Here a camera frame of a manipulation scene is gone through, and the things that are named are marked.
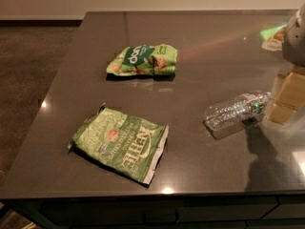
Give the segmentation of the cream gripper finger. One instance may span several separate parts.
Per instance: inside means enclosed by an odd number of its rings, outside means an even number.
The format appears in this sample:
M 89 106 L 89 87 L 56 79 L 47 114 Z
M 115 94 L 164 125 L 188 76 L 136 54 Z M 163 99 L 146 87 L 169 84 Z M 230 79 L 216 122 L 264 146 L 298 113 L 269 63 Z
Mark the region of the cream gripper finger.
M 305 104 L 305 67 L 294 66 L 284 77 L 269 119 L 284 124 Z

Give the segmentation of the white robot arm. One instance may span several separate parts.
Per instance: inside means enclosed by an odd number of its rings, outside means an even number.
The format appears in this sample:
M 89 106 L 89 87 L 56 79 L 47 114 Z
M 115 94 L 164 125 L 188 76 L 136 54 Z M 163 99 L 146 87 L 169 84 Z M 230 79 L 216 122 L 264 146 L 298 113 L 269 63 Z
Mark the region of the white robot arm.
M 277 92 L 269 119 L 283 124 L 305 104 L 305 5 L 289 20 L 282 42 L 283 58 L 293 64 Z

